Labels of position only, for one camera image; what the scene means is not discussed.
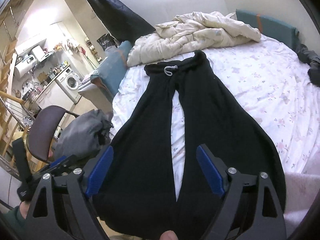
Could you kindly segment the person's left hand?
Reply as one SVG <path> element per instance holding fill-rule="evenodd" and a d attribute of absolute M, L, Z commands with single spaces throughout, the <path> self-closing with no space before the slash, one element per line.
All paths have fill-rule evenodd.
<path fill-rule="evenodd" d="M 30 202 L 23 201 L 19 205 L 19 211 L 23 219 L 26 219 L 30 207 Z"/>

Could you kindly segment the person's right hand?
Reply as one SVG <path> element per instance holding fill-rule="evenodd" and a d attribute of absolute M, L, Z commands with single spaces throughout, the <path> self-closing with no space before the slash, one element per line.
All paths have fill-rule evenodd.
<path fill-rule="evenodd" d="M 178 240 L 178 237 L 173 231 L 169 230 L 162 233 L 159 240 Z"/>

